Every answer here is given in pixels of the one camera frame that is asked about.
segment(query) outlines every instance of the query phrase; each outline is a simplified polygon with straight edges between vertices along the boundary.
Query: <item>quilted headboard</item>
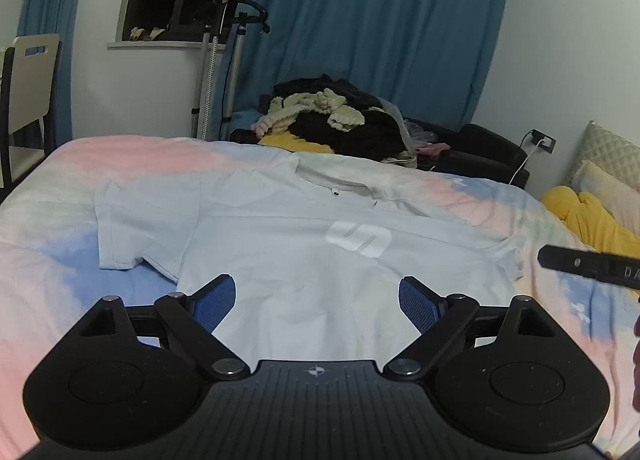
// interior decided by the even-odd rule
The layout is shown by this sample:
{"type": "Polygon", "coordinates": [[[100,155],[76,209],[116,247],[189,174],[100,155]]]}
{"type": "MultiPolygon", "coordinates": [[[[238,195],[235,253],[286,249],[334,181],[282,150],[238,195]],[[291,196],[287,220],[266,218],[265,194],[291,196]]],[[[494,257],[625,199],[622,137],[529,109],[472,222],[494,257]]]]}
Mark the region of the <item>quilted headboard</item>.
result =
{"type": "Polygon", "coordinates": [[[620,182],[640,191],[640,148],[626,139],[590,121],[569,174],[564,179],[571,187],[582,161],[591,161],[620,182]]]}

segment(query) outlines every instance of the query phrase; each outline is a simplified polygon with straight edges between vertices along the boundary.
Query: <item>pink cloth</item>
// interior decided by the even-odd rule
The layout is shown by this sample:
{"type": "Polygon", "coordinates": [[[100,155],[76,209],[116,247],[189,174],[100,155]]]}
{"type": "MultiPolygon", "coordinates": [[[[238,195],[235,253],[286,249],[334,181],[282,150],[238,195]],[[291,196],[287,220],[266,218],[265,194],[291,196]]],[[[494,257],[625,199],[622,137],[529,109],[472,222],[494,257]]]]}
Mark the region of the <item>pink cloth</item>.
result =
{"type": "Polygon", "coordinates": [[[437,157],[438,155],[440,155],[441,153],[443,153],[444,150],[450,150],[451,147],[449,145],[447,145],[446,143],[436,143],[434,145],[429,145],[429,146],[425,146],[422,148],[416,148],[415,151],[417,151],[420,155],[428,155],[429,157],[437,157]]]}

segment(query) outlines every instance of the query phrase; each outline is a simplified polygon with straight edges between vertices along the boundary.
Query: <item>yellow clothing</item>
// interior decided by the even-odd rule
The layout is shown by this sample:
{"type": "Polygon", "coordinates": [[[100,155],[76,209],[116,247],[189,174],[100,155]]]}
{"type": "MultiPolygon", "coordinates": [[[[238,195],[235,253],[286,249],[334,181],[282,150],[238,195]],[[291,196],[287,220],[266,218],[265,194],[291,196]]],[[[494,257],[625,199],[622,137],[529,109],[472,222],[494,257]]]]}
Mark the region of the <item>yellow clothing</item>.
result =
{"type": "Polygon", "coordinates": [[[542,203],[580,240],[601,253],[640,259],[640,237],[618,224],[591,193],[553,187],[542,203]]]}
{"type": "Polygon", "coordinates": [[[258,143],[262,146],[275,146],[289,151],[311,151],[313,153],[334,153],[330,146],[319,145],[317,143],[308,143],[304,139],[300,139],[288,130],[275,135],[265,135],[258,143]]]}

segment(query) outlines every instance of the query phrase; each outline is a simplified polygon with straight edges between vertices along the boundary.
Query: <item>electrical outlet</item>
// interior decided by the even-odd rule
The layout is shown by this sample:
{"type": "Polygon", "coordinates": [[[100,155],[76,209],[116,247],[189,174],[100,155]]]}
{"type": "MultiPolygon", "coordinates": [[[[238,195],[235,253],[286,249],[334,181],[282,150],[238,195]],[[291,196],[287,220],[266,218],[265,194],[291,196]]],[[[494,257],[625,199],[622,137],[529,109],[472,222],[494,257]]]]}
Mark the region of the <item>electrical outlet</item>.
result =
{"type": "Polygon", "coordinates": [[[556,140],[553,137],[549,137],[546,133],[539,132],[538,130],[531,130],[531,142],[548,153],[553,153],[556,147],[556,140]]]}

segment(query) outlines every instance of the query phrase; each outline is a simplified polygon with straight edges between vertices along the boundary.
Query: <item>bed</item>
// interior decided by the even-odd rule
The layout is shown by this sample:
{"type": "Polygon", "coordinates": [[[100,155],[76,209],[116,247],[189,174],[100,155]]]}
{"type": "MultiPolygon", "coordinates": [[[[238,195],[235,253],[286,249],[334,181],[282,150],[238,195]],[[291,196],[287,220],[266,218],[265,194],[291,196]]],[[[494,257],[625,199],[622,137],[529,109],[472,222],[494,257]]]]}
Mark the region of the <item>bed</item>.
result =
{"type": "MultiPolygon", "coordinates": [[[[128,183],[155,175],[267,169],[286,155],[276,148],[192,139],[96,137],[59,148],[18,186],[0,206],[0,459],[18,458],[36,443],[22,409],[23,383],[97,299],[117,294],[127,305],[144,305],[175,290],[174,283],[145,263],[130,271],[98,267],[96,188],[105,180],[128,183]]],[[[500,294],[501,302],[507,305],[516,294],[534,296],[589,355],[611,392],[610,411],[595,443],[614,456],[631,448],[640,429],[640,416],[632,409],[637,294],[542,269],[536,256],[544,244],[586,246],[523,190],[484,179],[374,166],[401,174],[423,205],[465,226],[503,238],[523,237],[522,277],[510,292],[500,294]]]]}

